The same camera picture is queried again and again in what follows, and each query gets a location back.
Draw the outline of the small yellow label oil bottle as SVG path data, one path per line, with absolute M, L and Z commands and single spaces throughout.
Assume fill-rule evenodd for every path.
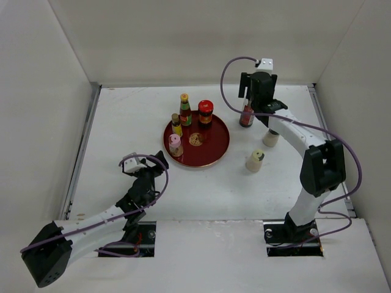
M 181 122 L 179 115 L 174 113 L 171 116 L 171 125 L 172 125 L 172 133 L 178 135 L 179 137 L 182 137 L 183 131 L 181 128 Z

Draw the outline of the tall soy sauce bottle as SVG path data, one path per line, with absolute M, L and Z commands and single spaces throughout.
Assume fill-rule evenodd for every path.
M 254 116 L 252 113 L 254 112 L 251 106 L 251 100 L 249 98 L 245 98 L 243 102 L 242 113 L 239 118 L 239 124 L 244 128 L 249 128 L 252 126 L 254 122 Z

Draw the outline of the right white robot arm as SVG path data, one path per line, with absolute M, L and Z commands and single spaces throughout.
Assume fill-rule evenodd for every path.
M 246 98 L 256 117 L 272 134 L 282 136 L 302 157 L 301 193 L 282 224 L 265 226 L 269 244 L 298 244 L 315 226 L 315 214 L 326 197 L 345 179 L 343 144 L 327 140 L 300 124 L 288 106 L 274 99 L 277 76 L 266 72 L 242 73 L 240 98 Z

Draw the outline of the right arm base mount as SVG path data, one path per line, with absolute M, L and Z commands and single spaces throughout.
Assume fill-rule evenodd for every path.
M 315 220 L 296 226 L 287 214 L 283 220 L 263 222 L 266 253 L 269 257 L 320 256 L 323 249 Z

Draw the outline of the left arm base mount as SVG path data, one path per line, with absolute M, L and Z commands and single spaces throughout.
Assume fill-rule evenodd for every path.
M 96 252 L 101 258 L 151 258 L 155 255 L 156 222 L 143 222 L 146 212 L 132 215 L 125 225 L 122 238 L 109 242 Z

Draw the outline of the red lid chili jar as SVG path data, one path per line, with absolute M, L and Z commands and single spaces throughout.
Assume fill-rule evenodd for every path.
M 198 104 L 199 125 L 208 128 L 212 124 L 214 104 L 207 99 L 201 100 Z

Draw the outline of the yellow cap chili sauce bottle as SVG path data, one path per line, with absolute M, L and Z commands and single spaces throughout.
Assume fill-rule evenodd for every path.
M 187 93 L 180 95 L 180 122 L 183 126 L 190 126 L 192 123 L 192 111 Z

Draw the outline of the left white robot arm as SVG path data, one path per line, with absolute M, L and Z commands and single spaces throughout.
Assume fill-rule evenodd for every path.
M 67 267 L 93 251 L 114 256 L 109 246 L 135 240 L 145 210 L 163 194 L 162 190 L 156 190 L 155 179 L 168 173 L 169 164 L 159 151 L 155 155 L 129 154 L 119 166 L 122 173 L 135 180 L 118 202 L 75 223 L 61 225 L 52 221 L 21 249 L 21 258 L 38 288 L 58 280 Z

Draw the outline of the pink lid spice jar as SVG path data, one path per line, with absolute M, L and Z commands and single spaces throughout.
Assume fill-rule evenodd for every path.
M 171 134 L 169 136 L 169 152 L 173 157 L 180 157 L 183 154 L 181 137 L 178 134 Z

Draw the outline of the cream lid spice jar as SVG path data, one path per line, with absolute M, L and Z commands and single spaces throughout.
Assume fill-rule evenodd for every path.
M 261 149 L 254 150 L 246 161 L 248 171 L 253 173 L 258 172 L 261 169 L 264 157 L 265 154 Z

